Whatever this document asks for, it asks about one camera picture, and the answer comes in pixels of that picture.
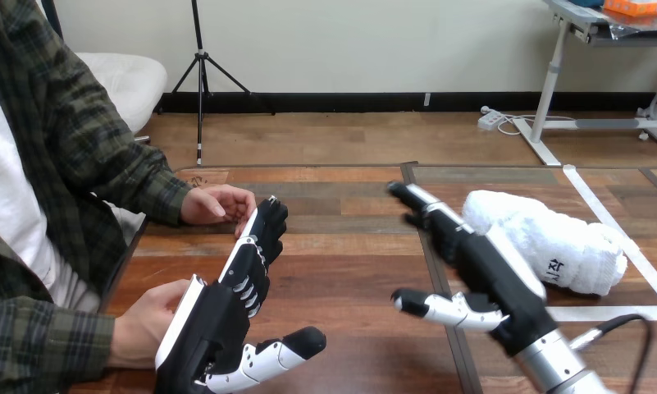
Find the tripod leg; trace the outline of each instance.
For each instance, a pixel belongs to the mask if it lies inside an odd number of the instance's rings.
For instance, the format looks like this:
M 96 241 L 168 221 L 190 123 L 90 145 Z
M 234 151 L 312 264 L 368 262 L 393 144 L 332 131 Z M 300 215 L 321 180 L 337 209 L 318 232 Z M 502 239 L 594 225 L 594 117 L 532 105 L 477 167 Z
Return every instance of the tripod leg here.
M 171 91 L 172 93 L 175 93 L 178 91 L 178 88 L 180 88 L 181 84 L 183 84 L 183 81 L 188 77 L 188 74 L 190 74 L 190 71 L 193 70 L 193 66 L 195 66 L 195 63 L 198 62 L 198 58 L 196 57 L 193 59 L 193 61 L 190 63 L 190 66 L 188 66 L 188 70 L 185 71 L 185 74 L 180 78 L 178 81 L 178 84 L 176 84 L 176 87 Z
M 230 73 L 226 72 L 225 69 L 221 68 L 219 64 L 217 64 L 210 55 L 207 55 L 205 57 L 208 62 L 212 63 L 214 67 L 216 67 L 219 71 L 221 71 L 222 74 L 224 74 L 227 78 L 229 78 L 232 82 L 234 82 L 237 86 L 239 86 L 248 96 L 254 96 L 256 100 L 261 104 L 261 107 L 265 110 L 265 112 L 270 112 L 273 116 L 275 116 L 275 110 L 272 109 L 270 105 L 267 105 L 264 100 L 261 100 L 258 96 L 253 95 L 250 90 L 246 89 L 245 86 L 243 86 L 239 81 L 236 80 L 233 76 L 231 76 Z
M 171 91 L 171 94 L 174 94 L 175 92 L 178 91 L 178 88 L 180 88 L 180 85 L 183 84 L 183 81 L 185 80 L 186 77 L 188 77 L 188 74 L 190 74 L 190 71 L 193 70 L 193 66 L 195 66 L 195 63 L 198 62 L 198 58 L 196 57 L 193 59 L 193 61 L 190 63 L 190 66 L 188 66 L 188 70 L 185 71 L 185 74 L 180 78 L 178 81 L 178 84 L 176 84 L 176 87 Z M 157 109 L 157 114 L 161 115 L 164 112 L 163 108 L 160 106 L 159 109 Z
M 200 58 L 198 67 L 198 167 L 203 165 L 203 67 L 205 60 Z
M 205 88 L 205 98 L 209 99 L 212 97 L 210 89 L 208 88 L 208 70 L 205 68 L 205 61 L 200 62 L 203 65 L 203 87 Z

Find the shirt cuff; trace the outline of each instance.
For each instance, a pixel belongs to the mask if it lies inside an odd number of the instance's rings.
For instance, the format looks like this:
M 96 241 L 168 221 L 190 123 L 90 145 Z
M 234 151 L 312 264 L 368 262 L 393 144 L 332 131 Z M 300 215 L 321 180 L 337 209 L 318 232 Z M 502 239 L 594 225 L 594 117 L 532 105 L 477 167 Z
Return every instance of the shirt cuff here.
M 143 212 L 155 222 L 179 226 L 183 199 L 192 189 L 192 185 L 172 172 L 160 171 L 148 183 Z
M 52 313 L 41 363 L 57 387 L 103 377 L 111 355 L 116 318 L 63 308 Z

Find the green plaid shirt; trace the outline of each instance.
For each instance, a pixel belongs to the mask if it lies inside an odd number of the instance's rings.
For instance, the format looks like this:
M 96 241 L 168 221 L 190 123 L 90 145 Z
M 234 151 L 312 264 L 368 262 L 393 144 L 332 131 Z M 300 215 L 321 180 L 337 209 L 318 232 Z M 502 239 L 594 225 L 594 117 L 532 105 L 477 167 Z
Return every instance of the green plaid shirt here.
M 0 0 L 0 104 L 48 237 L 103 294 L 126 245 L 102 199 L 177 225 L 190 186 L 160 151 L 133 142 L 106 91 L 34 0 Z M 99 379 L 113 324 L 110 316 L 56 307 L 0 238 L 0 392 L 54 393 Z

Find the person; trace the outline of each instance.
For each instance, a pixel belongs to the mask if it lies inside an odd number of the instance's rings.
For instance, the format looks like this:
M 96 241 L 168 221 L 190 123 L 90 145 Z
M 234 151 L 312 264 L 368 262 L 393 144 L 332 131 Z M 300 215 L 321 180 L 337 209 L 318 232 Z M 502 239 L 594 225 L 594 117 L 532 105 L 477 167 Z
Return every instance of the person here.
M 127 248 L 108 201 L 170 226 L 237 222 L 255 197 L 177 179 L 136 144 L 34 0 L 0 0 L 0 392 L 58 392 L 149 369 L 188 281 L 97 313 Z

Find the white chair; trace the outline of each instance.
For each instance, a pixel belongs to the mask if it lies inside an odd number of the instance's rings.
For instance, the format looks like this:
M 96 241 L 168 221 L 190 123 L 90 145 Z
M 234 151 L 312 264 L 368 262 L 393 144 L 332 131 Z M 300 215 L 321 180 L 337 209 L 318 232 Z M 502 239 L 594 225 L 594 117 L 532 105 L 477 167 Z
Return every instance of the white chair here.
M 52 0 L 36 0 L 53 29 L 62 36 Z M 103 85 L 116 110 L 136 135 L 152 116 L 164 93 L 167 70 L 148 57 L 120 53 L 75 53 Z M 135 137 L 149 142 L 148 136 Z

